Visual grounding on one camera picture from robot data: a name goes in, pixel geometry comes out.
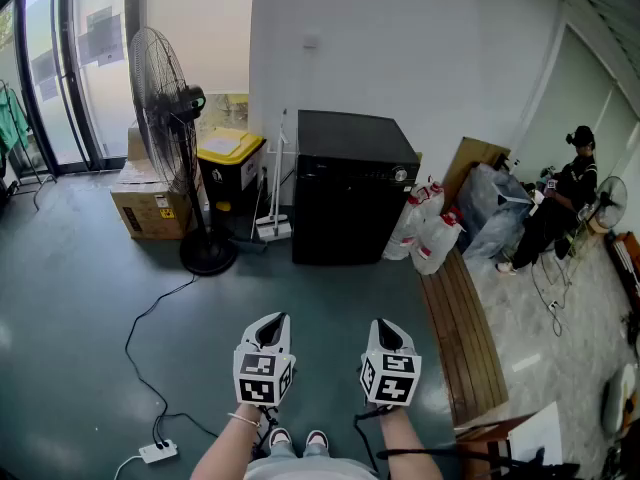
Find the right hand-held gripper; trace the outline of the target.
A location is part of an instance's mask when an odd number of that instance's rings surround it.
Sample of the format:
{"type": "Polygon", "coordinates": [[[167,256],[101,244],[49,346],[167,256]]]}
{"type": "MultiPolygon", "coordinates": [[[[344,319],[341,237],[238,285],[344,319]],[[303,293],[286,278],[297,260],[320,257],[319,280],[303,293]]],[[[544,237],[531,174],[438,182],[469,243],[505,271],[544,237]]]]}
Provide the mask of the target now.
{"type": "Polygon", "coordinates": [[[374,319],[359,378],[366,401],[409,406],[421,375],[422,357],[415,354],[414,341],[407,332],[387,319],[374,319]]]}

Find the black appliance door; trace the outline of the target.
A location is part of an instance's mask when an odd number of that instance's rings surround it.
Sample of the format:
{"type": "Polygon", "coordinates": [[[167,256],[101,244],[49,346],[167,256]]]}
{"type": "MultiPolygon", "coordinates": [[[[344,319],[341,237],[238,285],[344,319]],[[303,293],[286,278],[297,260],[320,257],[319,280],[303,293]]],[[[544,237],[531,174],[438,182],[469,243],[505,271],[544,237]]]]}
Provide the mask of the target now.
{"type": "Polygon", "coordinates": [[[404,192],[390,187],[299,187],[293,261],[326,266],[378,262],[405,202],[404,192]]]}

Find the person's left forearm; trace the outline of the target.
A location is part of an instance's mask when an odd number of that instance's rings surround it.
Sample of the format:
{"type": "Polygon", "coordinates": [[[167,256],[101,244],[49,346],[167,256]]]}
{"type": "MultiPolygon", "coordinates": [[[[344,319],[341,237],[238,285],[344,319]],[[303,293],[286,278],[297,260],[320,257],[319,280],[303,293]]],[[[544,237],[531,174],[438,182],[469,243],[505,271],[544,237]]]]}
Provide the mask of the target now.
{"type": "Polygon", "coordinates": [[[261,419],[258,407],[240,404],[196,465],[190,480],[243,480],[261,419]]]}

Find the black washing machine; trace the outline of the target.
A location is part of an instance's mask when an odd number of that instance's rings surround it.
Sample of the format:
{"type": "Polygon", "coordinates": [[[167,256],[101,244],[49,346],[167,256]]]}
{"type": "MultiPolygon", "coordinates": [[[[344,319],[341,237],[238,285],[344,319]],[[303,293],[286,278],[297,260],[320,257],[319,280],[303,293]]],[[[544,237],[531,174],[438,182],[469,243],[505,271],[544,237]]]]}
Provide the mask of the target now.
{"type": "Polygon", "coordinates": [[[418,154],[392,118],[301,110],[297,146],[293,231],[295,195],[301,186],[390,187],[401,189],[407,202],[420,168],[418,154]],[[407,171],[404,182],[394,180],[397,167],[407,171]]]}

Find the large black-framed glass window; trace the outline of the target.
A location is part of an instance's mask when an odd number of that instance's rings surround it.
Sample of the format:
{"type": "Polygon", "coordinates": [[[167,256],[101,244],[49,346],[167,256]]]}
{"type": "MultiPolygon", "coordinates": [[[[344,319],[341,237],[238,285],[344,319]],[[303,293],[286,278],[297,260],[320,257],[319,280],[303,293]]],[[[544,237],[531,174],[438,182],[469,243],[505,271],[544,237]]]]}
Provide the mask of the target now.
{"type": "Polygon", "coordinates": [[[19,94],[53,175],[116,171],[137,123],[129,43],[145,0],[0,0],[19,94]]]}

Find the person's blue jeans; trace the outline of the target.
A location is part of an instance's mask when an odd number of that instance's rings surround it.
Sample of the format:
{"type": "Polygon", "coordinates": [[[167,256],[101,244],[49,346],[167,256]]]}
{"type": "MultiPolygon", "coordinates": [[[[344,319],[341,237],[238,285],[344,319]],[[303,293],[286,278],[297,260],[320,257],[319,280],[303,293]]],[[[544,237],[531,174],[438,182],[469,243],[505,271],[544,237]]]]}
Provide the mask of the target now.
{"type": "Polygon", "coordinates": [[[288,441],[280,441],[275,443],[271,447],[268,459],[273,459],[274,461],[282,461],[312,457],[330,457],[329,449],[324,444],[324,442],[308,442],[302,454],[299,455],[292,443],[288,441]]]}

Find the person's light shirt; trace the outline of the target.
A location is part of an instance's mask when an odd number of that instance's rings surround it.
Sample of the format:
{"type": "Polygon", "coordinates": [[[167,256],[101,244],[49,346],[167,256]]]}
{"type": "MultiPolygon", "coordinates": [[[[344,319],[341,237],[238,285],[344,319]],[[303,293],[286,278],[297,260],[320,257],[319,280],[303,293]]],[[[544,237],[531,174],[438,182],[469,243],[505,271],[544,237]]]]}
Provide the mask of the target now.
{"type": "Polygon", "coordinates": [[[244,480],[380,480],[355,461],[325,456],[275,457],[251,463],[244,480]]]}

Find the black office chair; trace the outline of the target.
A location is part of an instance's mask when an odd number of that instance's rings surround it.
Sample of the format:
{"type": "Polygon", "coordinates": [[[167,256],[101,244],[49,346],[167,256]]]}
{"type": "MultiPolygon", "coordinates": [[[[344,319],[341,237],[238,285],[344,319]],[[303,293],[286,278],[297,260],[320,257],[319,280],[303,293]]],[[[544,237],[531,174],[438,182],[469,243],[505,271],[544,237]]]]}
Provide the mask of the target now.
{"type": "Polygon", "coordinates": [[[383,450],[376,453],[376,458],[388,461],[391,457],[410,455],[430,455],[486,462],[489,465],[505,467],[508,470],[505,480],[581,480],[577,476],[580,470],[580,465],[577,463],[545,464],[544,447],[538,448],[530,460],[520,460],[513,457],[475,451],[455,451],[453,449],[439,448],[383,450]]]}

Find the white table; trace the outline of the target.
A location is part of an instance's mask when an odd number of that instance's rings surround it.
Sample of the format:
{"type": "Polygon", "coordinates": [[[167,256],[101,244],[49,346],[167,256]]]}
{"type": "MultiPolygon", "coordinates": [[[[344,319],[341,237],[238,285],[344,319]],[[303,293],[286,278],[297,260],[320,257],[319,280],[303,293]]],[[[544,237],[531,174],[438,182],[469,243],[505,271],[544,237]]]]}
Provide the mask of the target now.
{"type": "Polygon", "coordinates": [[[556,402],[528,417],[508,432],[511,458],[523,462],[533,460],[536,453],[544,451],[544,465],[563,463],[561,429],[556,402]]]}

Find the large printed cardboard box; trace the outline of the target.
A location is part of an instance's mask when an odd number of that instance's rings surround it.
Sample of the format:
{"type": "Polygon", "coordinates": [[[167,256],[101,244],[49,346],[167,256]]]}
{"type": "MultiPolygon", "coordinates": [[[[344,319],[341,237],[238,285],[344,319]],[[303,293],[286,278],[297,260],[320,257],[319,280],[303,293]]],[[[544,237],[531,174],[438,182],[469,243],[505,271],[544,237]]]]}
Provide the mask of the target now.
{"type": "Polygon", "coordinates": [[[127,160],[111,196],[133,239],[181,240],[190,226],[188,194],[170,190],[149,160],[127,160]]]}

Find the black bin with yellow lid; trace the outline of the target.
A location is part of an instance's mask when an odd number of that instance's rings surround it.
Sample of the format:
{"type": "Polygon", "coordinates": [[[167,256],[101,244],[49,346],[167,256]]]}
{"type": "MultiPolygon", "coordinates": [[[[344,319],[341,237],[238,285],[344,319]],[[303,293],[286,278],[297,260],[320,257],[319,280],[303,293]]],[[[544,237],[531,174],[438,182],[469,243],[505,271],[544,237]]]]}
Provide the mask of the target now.
{"type": "Polygon", "coordinates": [[[257,195],[265,139],[244,130],[214,127],[197,143],[197,158],[210,205],[244,213],[257,195]]]}

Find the white cushion bag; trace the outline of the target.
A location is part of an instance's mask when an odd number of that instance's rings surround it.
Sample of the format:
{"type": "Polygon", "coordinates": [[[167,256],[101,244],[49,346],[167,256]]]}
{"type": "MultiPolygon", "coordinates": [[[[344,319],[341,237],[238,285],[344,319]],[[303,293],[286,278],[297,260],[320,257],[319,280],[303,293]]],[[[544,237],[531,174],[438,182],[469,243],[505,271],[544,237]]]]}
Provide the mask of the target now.
{"type": "Polygon", "coordinates": [[[627,363],[605,383],[601,426],[607,436],[620,439],[640,420],[638,365],[627,363]]]}

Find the orange sofa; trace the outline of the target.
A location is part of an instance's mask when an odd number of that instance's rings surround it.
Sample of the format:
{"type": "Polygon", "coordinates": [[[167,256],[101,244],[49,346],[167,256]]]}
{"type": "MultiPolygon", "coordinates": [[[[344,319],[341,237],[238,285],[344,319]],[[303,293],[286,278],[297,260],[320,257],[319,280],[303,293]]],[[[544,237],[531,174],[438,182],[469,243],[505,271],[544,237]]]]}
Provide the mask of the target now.
{"type": "Polygon", "coordinates": [[[640,243],[633,232],[605,235],[605,247],[629,299],[640,316],[640,243]]]}

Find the large black standing fan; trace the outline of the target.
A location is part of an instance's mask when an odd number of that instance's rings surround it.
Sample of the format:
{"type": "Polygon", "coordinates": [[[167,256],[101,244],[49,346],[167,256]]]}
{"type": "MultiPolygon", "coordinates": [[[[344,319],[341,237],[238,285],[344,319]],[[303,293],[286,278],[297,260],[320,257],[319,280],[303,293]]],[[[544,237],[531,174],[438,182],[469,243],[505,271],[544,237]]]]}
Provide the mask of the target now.
{"type": "Polygon", "coordinates": [[[237,248],[205,224],[198,199],[195,120],[206,104],[204,91],[186,82],[168,39],[145,26],[130,43],[133,101],[147,154],[168,188],[189,196],[195,228],[180,244],[182,265],[197,276],[214,276],[232,266],[237,248]]]}

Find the green garment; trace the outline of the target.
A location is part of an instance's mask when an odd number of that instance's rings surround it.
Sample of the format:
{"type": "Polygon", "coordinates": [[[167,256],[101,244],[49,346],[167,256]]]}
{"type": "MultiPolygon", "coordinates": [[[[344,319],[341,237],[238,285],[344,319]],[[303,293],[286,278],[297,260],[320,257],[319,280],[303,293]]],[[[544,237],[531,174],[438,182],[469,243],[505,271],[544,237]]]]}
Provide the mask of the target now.
{"type": "Polygon", "coordinates": [[[29,124],[16,94],[0,84],[0,153],[10,152],[18,142],[28,146],[29,124]]]}

